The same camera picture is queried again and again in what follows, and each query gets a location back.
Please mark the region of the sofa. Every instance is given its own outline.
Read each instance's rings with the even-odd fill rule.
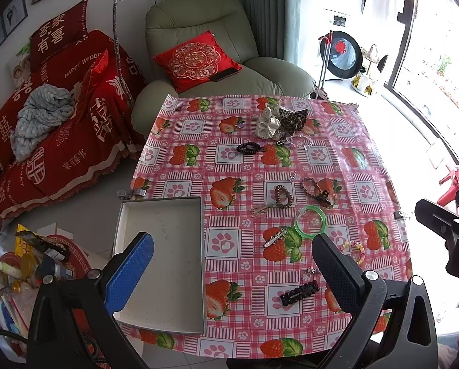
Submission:
[[[221,81],[209,81],[178,94],[153,57],[210,30],[224,52],[243,69]],[[259,57],[250,23],[239,0],[165,0],[146,14],[146,44],[152,81],[135,101],[131,122],[147,136],[168,94],[173,97],[285,95],[308,97],[314,79],[277,58]]]

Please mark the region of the floor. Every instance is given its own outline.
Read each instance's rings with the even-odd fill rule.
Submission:
[[[433,168],[426,154],[430,144],[387,100],[381,96],[365,98],[354,92],[347,81],[328,81],[325,90],[331,100],[359,104],[359,114],[379,147],[405,212],[414,212],[420,198],[436,201],[447,189],[448,184],[443,187],[438,184],[438,180],[448,173],[445,165],[437,170]],[[8,234],[14,234],[18,222],[32,231],[56,223],[72,233],[74,241],[83,248],[108,259],[120,207],[116,192],[129,188],[134,168],[134,161],[124,160],[113,173],[102,176],[95,186],[69,200],[21,215],[9,225]],[[459,330],[456,321],[448,321],[448,325],[447,321],[443,323],[443,313],[459,303],[459,279],[444,270],[448,254],[443,240],[415,219],[407,221],[406,228],[414,273],[424,278],[428,288],[433,313],[439,319],[438,334],[440,331],[450,333],[453,328]],[[9,240],[12,238],[0,238],[2,243]],[[196,357],[150,344],[144,345],[143,358],[153,369],[227,367],[224,359]]]

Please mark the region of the table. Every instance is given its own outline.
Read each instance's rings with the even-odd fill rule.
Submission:
[[[313,146],[276,150],[269,146],[274,143],[255,136],[265,102],[277,100],[292,110],[308,109],[303,132],[312,134]],[[238,154],[236,146],[246,141],[263,142],[267,151]],[[297,179],[289,182],[294,171]],[[226,311],[208,319],[204,335],[169,335],[121,324],[123,332],[165,348],[216,358],[292,356],[331,348],[351,316],[339,311],[323,277],[305,273],[314,265],[311,240],[285,239],[289,248],[263,254],[267,229],[292,226],[296,207],[316,204],[299,185],[304,177],[327,177],[342,187],[334,206],[325,210],[325,233],[337,245],[362,243],[364,270],[373,269],[385,279],[411,276],[405,222],[393,219],[400,206],[356,105],[279,96],[168,96],[131,187],[146,189],[147,198],[201,196],[206,301],[211,302],[212,316]],[[292,193],[294,205],[252,218],[249,209],[271,202],[279,184]],[[356,248],[343,252],[358,259]],[[313,278],[320,287],[317,294],[282,307],[281,293]],[[231,298],[218,310],[220,300],[214,295],[226,293]],[[376,330],[383,330],[387,320],[388,314],[382,315]]]

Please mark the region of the red pillow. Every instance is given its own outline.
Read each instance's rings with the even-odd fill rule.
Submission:
[[[86,36],[86,4],[83,0],[73,8],[45,22],[30,37],[30,68],[35,72],[40,65],[69,43]]]
[[[241,65],[228,57],[207,31],[153,58],[170,77],[178,93],[210,81],[209,76]]]

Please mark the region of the white tray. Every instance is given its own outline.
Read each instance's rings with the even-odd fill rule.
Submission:
[[[200,197],[122,204],[113,254],[139,232],[154,240],[154,255],[127,305],[113,316],[136,327],[171,333],[206,331],[204,253]]]

